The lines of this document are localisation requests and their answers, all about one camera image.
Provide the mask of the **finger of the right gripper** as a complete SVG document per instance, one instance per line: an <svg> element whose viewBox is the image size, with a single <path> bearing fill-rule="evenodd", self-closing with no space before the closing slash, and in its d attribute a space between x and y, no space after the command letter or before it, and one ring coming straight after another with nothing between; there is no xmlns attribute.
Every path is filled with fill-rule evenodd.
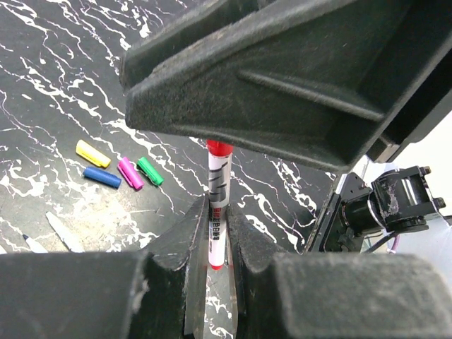
<svg viewBox="0 0 452 339"><path fill-rule="evenodd" d="M122 88L129 90L165 60L267 5L259 0L202 1L124 53L119 74Z"/></svg>
<svg viewBox="0 0 452 339"><path fill-rule="evenodd" d="M346 172L451 53L450 1L267 1L125 90L132 129Z"/></svg>

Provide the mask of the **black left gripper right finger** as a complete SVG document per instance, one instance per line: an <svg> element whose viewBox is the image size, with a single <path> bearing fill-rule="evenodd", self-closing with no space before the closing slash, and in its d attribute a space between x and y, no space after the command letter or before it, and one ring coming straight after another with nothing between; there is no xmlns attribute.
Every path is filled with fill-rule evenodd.
<svg viewBox="0 0 452 339"><path fill-rule="evenodd" d="M274 255L285 253L240 208L227 208L227 254L236 338L292 338L283 318Z"/></svg>

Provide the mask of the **yellow pen cap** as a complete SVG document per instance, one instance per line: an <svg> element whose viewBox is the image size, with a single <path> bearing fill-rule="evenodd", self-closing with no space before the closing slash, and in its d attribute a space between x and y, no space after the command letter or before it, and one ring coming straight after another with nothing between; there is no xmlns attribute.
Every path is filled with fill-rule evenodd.
<svg viewBox="0 0 452 339"><path fill-rule="evenodd" d="M79 140L77 142L76 154L97 167L108 168L111 163L109 157L86 143L84 140Z"/></svg>

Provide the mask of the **red pen cap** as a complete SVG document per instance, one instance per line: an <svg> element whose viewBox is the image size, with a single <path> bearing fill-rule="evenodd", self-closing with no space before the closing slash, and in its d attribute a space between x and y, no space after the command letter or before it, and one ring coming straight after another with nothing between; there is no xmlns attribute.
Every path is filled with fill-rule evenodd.
<svg viewBox="0 0 452 339"><path fill-rule="evenodd" d="M233 146L227 143L207 140L208 152L215 157L227 157L233 152Z"/></svg>

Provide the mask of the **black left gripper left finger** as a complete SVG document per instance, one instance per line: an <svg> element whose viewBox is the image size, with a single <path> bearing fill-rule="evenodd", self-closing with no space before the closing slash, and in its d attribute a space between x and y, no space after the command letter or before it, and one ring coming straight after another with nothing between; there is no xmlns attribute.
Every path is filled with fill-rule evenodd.
<svg viewBox="0 0 452 339"><path fill-rule="evenodd" d="M208 268L207 196L147 245L131 300L130 338L202 338Z"/></svg>

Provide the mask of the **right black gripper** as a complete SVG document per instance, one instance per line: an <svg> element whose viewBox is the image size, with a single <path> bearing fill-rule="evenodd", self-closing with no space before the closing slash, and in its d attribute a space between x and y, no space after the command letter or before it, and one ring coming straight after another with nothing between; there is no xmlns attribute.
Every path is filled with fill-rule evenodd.
<svg viewBox="0 0 452 339"><path fill-rule="evenodd" d="M374 162L390 162L422 141L451 111L449 52L367 151Z"/></svg>

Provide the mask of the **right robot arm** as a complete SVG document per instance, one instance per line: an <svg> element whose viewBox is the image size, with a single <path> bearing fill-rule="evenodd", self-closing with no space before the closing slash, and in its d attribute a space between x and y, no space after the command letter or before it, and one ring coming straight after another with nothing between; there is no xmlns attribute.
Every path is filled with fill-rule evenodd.
<svg viewBox="0 0 452 339"><path fill-rule="evenodd" d="M345 181L303 255L227 212L238 338L450 338L451 295L413 256L361 252L445 206L428 167L366 185L451 98L450 1L207 1L127 50L132 129L223 141Z"/></svg>

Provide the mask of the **white pen red tip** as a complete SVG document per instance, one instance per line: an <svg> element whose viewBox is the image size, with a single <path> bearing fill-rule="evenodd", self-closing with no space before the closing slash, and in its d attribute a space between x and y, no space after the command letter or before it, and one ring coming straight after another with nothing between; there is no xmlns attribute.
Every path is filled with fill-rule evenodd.
<svg viewBox="0 0 452 339"><path fill-rule="evenodd" d="M215 157L208 152L208 262L214 270L220 270L225 262L225 212L230 202L231 160L232 153L227 157Z"/></svg>

